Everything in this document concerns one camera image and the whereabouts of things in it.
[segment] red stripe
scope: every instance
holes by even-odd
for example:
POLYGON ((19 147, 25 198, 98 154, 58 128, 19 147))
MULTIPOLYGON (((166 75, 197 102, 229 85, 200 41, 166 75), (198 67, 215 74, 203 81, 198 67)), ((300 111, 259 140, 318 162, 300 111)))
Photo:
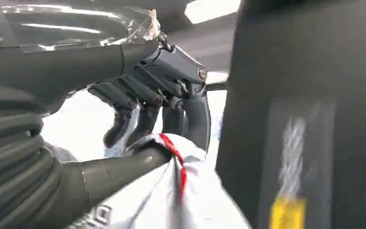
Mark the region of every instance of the red stripe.
POLYGON ((166 148, 168 148, 179 160, 180 164, 182 165, 182 168, 180 169, 180 197, 183 197, 184 194, 184 187, 186 186, 186 179, 187 179, 187 173, 186 169, 183 166, 183 157, 180 155, 179 151, 174 146, 173 142, 166 136, 165 134, 159 134, 163 142, 165 143, 166 148))

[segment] tape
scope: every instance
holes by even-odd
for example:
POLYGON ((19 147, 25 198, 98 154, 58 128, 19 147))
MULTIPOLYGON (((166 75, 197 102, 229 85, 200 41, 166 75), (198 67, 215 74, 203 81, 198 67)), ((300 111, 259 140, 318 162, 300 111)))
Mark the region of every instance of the tape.
POLYGON ((305 199, 277 198, 271 209, 270 229, 304 229, 305 199))

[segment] white cloth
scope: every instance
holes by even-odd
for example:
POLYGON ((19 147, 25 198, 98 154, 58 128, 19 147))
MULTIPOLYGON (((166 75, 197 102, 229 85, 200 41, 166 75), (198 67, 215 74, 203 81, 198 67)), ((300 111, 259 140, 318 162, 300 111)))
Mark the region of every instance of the white cloth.
POLYGON ((115 193, 68 229, 251 228, 214 168, 205 162, 206 153, 191 141, 178 135, 152 134, 138 140, 127 154, 151 140, 176 156, 115 193))

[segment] seat back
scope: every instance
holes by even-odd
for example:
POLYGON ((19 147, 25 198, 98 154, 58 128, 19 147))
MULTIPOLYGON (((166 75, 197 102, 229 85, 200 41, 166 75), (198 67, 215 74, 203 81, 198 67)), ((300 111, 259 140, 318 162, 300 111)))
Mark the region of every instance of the seat back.
POLYGON ((227 82, 223 185, 255 229, 279 217, 280 198, 305 228, 366 228, 366 0, 250 2, 227 82))

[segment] metal bolt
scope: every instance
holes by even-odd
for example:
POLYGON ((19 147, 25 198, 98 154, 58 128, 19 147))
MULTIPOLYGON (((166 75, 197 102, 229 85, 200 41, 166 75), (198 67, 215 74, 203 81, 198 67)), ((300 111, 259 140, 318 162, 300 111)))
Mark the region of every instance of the metal bolt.
POLYGON ((205 81, 207 79, 207 70, 204 68, 199 68, 197 70, 197 77, 201 81, 205 81))

